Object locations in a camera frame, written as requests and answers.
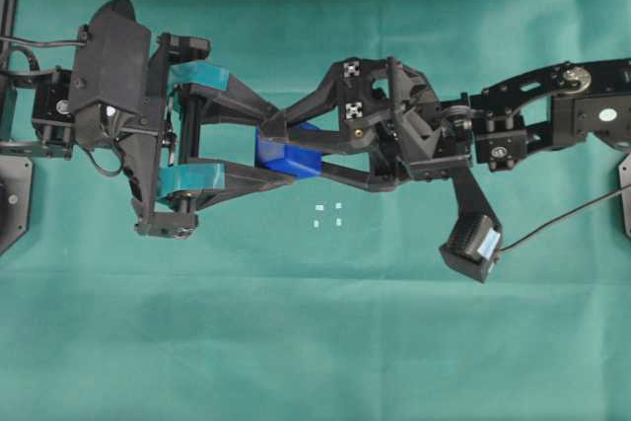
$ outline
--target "screw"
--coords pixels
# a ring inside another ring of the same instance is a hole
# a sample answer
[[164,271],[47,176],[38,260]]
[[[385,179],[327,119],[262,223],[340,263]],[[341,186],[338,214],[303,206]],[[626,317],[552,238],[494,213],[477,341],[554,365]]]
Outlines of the screw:
[[62,115],[68,115],[70,113],[70,110],[68,110],[68,101],[66,101],[65,99],[57,101],[55,108],[57,109],[57,112],[61,113]]
[[502,159],[508,155],[508,150],[504,147],[495,147],[491,150],[491,156],[493,158]]
[[76,89],[85,89],[86,88],[86,80],[83,78],[75,78],[72,83]]

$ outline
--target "black metal frame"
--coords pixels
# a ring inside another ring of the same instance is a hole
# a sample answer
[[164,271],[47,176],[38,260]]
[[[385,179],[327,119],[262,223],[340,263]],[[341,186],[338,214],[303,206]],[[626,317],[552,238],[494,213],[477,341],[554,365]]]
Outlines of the black metal frame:
[[[311,94],[281,110],[233,75],[225,88],[188,82],[168,91],[170,68],[206,58],[210,42],[162,34],[149,57],[150,37],[129,0],[112,0],[79,29],[82,45],[72,70],[5,71],[13,88],[36,89],[37,140],[0,142],[4,156],[69,159],[75,145],[88,153],[111,149],[129,179],[141,235],[186,238],[197,226],[198,210],[295,181],[261,163],[248,167],[199,157],[203,125],[234,123],[257,127],[265,140],[324,155],[368,154],[367,171],[321,164],[322,177],[366,191],[452,179],[458,219],[441,254],[449,267],[483,282],[499,258],[502,225],[469,170],[473,148],[477,162],[491,172],[585,141],[588,133],[617,150],[631,150],[627,59],[559,63],[480,94],[441,101],[423,73],[395,58],[347,58],[333,63]],[[387,91],[376,87],[378,80],[387,81]],[[526,124],[524,107],[541,98],[549,98],[548,119]],[[181,117],[178,140],[173,99]],[[329,112],[337,113],[337,130],[300,127]],[[0,122],[0,129],[5,126]],[[165,152],[168,166],[175,162],[175,148],[178,165],[221,166],[225,184],[175,189],[163,199],[171,212],[157,211],[161,163]]]
[[[17,0],[0,0],[0,35],[11,35]],[[2,42],[0,52],[9,47]],[[8,59],[0,68],[8,67]],[[0,76],[0,141],[11,138],[11,124],[16,102],[12,81]],[[0,253],[4,252],[29,228],[33,163],[26,157],[0,157]]]

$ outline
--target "blue block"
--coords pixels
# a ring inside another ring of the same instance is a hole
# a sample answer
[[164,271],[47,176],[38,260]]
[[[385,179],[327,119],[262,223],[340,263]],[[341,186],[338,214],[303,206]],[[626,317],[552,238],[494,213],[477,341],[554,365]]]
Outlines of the blue block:
[[[297,126],[305,130],[319,130],[315,125],[306,122]],[[297,179],[319,176],[322,173],[322,153],[264,140],[258,129],[255,163],[260,168],[293,175]]]

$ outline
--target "robotic arm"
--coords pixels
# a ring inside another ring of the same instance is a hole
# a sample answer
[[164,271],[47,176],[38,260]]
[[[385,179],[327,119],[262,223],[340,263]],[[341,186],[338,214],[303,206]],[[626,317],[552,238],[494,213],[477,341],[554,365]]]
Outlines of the robotic arm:
[[[141,235],[185,239],[198,225],[197,211],[306,177],[371,192],[451,179],[458,217],[441,255],[450,268],[484,282],[501,252],[502,225],[470,172],[473,148],[477,163],[494,173],[536,152],[585,141],[590,132],[631,151],[627,60],[566,62],[440,101],[425,75],[395,58],[348,58],[333,63],[315,91],[281,110],[203,61],[211,49],[206,39],[162,34],[150,56],[151,34],[136,22],[129,0],[103,5],[77,40],[56,42],[77,47],[72,70],[39,70],[25,47],[52,43],[6,39],[22,45],[5,54],[21,51],[31,70],[0,71],[8,82],[0,98],[0,155],[70,159],[81,148],[102,174],[125,174]],[[379,80],[387,91],[377,87]],[[10,139],[15,90],[23,88],[35,89],[33,142]],[[540,98],[549,98],[548,119],[526,124],[523,108]],[[337,130],[309,124],[334,110]],[[256,128],[254,166],[199,156],[201,126],[213,123]],[[111,150],[119,169],[99,167],[95,149]],[[368,171],[322,159],[358,153],[368,154]]]

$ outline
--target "black plastic part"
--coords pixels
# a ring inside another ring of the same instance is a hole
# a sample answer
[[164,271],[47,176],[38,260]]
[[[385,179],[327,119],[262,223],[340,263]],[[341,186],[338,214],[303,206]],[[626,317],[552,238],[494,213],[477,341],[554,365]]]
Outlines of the black plastic part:
[[29,229],[33,164],[0,157],[0,254]]
[[[502,244],[502,224],[469,169],[454,170],[458,219],[448,241],[440,247],[445,264],[469,278],[484,283]],[[499,234],[488,257],[478,253],[489,232]]]
[[[618,178],[620,187],[631,184],[631,154],[627,155],[618,165]],[[624,233],[631,239],[631,189],[623,191],[620,200],[622,202]]]

